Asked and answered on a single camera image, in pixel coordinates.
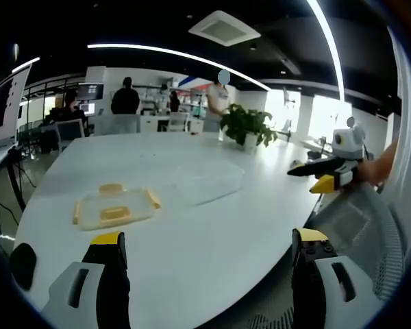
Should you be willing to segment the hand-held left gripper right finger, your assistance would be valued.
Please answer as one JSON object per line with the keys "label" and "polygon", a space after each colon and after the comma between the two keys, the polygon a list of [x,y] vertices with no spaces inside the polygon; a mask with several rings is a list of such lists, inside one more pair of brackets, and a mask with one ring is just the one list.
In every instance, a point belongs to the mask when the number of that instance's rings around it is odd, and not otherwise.
{"label": "hand-held left gripper right finger", "polygon": [[382,308],[370,277],[318,230],[292,231],[294,328],[363,328]]}

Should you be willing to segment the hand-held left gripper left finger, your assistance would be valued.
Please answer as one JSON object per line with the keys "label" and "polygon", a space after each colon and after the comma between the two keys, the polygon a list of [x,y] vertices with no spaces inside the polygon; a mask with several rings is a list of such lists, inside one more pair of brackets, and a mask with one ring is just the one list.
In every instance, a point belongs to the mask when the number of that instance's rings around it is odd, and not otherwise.
{"label": "hand-held left gripper left finger", "polygon": [[125,235],[102,234],[51,284],[41,314],[54,328],[129,328],[129,291]]}

